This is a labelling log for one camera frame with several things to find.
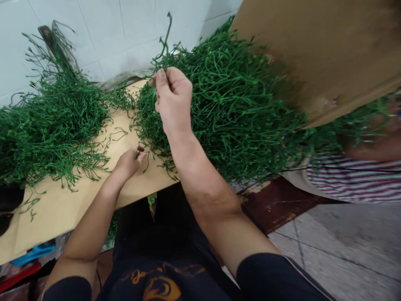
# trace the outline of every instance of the striped shirt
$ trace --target striped shirt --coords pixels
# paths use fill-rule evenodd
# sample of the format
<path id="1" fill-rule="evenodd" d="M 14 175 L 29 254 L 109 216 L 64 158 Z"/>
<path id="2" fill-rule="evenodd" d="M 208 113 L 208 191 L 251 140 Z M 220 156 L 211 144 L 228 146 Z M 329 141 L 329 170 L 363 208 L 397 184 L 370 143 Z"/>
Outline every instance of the striped shirt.
<path id="1" fill-rule="evenodd" d="M 352 203 L 401 202 L 401 161 L 357 161 L 344 156 L 321 156 L 317 165 L 320 167 L 306 170 L 308 178 L 333 199 Z"/>

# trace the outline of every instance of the bundle of green wire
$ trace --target bundle of green wire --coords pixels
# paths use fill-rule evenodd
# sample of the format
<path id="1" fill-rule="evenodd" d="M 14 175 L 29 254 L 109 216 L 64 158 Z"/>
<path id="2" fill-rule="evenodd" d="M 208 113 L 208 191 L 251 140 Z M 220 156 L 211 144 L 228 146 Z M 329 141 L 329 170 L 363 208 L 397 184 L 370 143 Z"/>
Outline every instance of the bundle of green wire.
<path id="1" fill-rule="evenodd" d="M 375 102 L 332 124 L 302 130 L 306 115 L 290 102 L 283 68 L 255 54 L 251 41 L 238 40 L 230 32 L 232 20 L 192 51 L 178 44 L 169 52 L 167 34 L 165 41 L 160 39 L 162 53 L 152 62 L 155 72 L 174 66 L 192 82 L 192 130 L 227 181 L 280 173 L 309 154 L 316 156 L 317 150 L 340 151 L 338 134 L 360 139 L 366 121 L 384 108 L 384 101 Z M 147 83 L 136 103 L 134 126 L 169 172 L 175 166 L 155 101 L 155 88 Z"/>
<path id="2" fill-rule="evenodd" d="M 47 175 L 65 179 L 70 189 L 83 175 L 97 181 L 109 158 L 94 138 L 111 120 L 110 108 L 133 108 L 124 86 L 106 94 L 71 67 L 71 45 L 56 22 L 52 34 L 54 55 L 25 35 L 34 48 L 26 55 L 38 67 L 38 81 L 30 83 L 37 92 L 0 108 L 0 186 L 34 186 Z M 117 133 L 109 142 L 127 132 Z"/>

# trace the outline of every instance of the gray floor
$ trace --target gray floor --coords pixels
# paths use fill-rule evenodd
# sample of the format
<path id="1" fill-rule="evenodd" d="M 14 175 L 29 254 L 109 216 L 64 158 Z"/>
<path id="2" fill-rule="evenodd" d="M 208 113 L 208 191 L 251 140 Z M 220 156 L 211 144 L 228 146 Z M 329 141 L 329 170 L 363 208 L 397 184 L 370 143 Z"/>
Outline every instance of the gray floor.
<path id="1" fill-rule="evenodd" d="M 401 204 L 319 205 L 269 234 L 339 301 L 401 300 Z"/>

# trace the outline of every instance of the brown cardboard sheet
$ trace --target brown cardboard sheet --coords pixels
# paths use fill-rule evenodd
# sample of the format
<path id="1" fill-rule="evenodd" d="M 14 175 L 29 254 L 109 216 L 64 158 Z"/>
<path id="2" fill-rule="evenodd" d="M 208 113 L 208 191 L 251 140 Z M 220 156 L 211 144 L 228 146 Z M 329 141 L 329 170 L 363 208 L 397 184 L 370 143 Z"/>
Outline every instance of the brown cardboard sheet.
<path id="1" fill-rule="evenodd" d="M 244 0 L 231 29 L 288 65 L 308 127 L 401 86 L 399 0 Z"/>
<path id="2" fill-rule="evenodd" d="M 129 86 L 128 90 L 134 94 L 144 84 L 145 80 L 142 80 Z M 117 111 L 112 117 L 114 123 L 108 124 L 107 133 L 99 135 L 96 140 L 102 141 L 104 138 L 108 138 L 110 133 L 118 132 L 118 129 L 114 129 L 116 127 L 123 128 L 128 132 L 128 135 L 110 143 L 107 155 L 111 159 L 106 165 L 110 170 L 114 168 L 120 155 L 129 147 L 138 145 L 139 143 L 139 138 L 135 131 L 129 131 L 130 119 L 127 117 L 126 112 Z M 113 138 L 118 139 L 121 137 L 119 135 L 116 134 Z M 167 175 L 164 168 L 157 167 L 160 164 L 162 164 L 162 160 L 156 156 L 155 160 L 153 160 L 153 156 L 150 153 L 149 168 L 145 173 L 142 171 L 138 172 L 125 184 L 119 196 L 116 209 L 175 183 Z M 143 162 L 141 166 L 142 170 L 146 166 L 147 160 Z M 32 208 L 33 213 L 36 213 L 36 215 L 31 221 L 30 212 L 15 214 L 10 228 L 0 237 L 0 264 L 24 255 L 28 249 L 35 245 L 74 229 L 96 196 L 100 186 L 109 175 L 105 171 L 96 173 L 101 177 L 101 180 L 96 182 L 83 177 L 74 187 L 74 189 L 78 190 L 77 192 L 71 192 L 67 187 L 62 189 L 61 181 L 54 182 L 50 177 L 46 177 L 35 186 L 35 190 L 38 193 L 46 191 L 46 194 L 37 195 L 32 189 L 27 188 L 24 200 L 27 200 L 32 192 L 33 195 L 31 198 L 38 197 L 41 199 Z"/>

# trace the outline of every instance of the black sleeve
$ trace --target black sleeve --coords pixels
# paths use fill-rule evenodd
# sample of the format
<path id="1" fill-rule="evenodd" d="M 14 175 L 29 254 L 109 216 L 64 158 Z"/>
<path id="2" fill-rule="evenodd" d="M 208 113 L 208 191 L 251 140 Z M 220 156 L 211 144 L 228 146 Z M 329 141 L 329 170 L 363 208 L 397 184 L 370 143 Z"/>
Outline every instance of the black sleeve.
<path id="1" fill-rule="evenodd" d="M 56 282 L 43 295 L 43 301 L 89 301 L 92 288 L 83 277 L 73 276 Z"/>
<path id="2" fill-rule="evenodd" d="M 246 300 L 334 300 L 308 273 L 284 256 L 261 253 L 244 259 L 237 282 Z"/>

